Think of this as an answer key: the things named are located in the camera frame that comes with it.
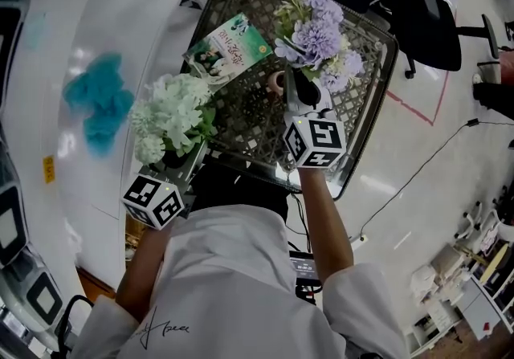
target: white shirt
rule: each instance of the white shirt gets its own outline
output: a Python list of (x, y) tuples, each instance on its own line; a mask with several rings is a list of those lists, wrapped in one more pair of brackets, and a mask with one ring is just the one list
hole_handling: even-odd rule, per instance
[(373, 265), (330, 276), (321, 311), (295, 296), (284, 221), (274, 212), (220, 206), (173, 223), (146, 318), (138, 324), (100, 297), (72, 358), (409, 357)]

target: yellow sticker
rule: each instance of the yellow sticker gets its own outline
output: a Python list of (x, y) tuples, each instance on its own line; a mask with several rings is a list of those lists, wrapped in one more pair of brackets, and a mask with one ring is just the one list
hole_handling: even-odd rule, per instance
[(52, 155), (43, 158), (43, 173), (45, 174), (46, 183), (55, 180), (54, 157)]

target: flower bouquet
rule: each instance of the flower bouquet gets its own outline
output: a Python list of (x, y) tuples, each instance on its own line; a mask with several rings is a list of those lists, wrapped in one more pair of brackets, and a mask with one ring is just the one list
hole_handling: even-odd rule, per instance
[(361, 56), (341, 33), (343, 10), (333, 0), (287, 0), (275, 16), (275, 54), (309, 81), (342, 92), (362, 70)]
[(204, 106), (210, 98), (204, 80), (189, 74), (163, 75), (146, 87), (149, 100), (138, 101), (130, 112), (138, 161), (159, 162), (166, 151), (183, 157), (215, 134), (215, 110)]

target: book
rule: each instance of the book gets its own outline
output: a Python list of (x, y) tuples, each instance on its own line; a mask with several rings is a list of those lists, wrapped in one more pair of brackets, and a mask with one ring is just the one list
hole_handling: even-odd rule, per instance
[(223, 88), (272, 53), (245, 14), (237, 14), (191, 47), (184, 59), (191, 74), (203, 78), (212, 92)]

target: blue cloth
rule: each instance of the blue cloth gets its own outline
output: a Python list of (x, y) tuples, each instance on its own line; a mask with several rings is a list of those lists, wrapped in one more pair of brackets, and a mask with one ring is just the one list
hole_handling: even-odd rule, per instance
[(121, 55), (100, 55), (63, 92), (73, 112), (93, 110), (92, 116), (84, 121), (84, 136), (90, 151), (101, 157), (111, 150), (116, 132), (134, 103), (134, 95), (121, 89), (120, 65)]

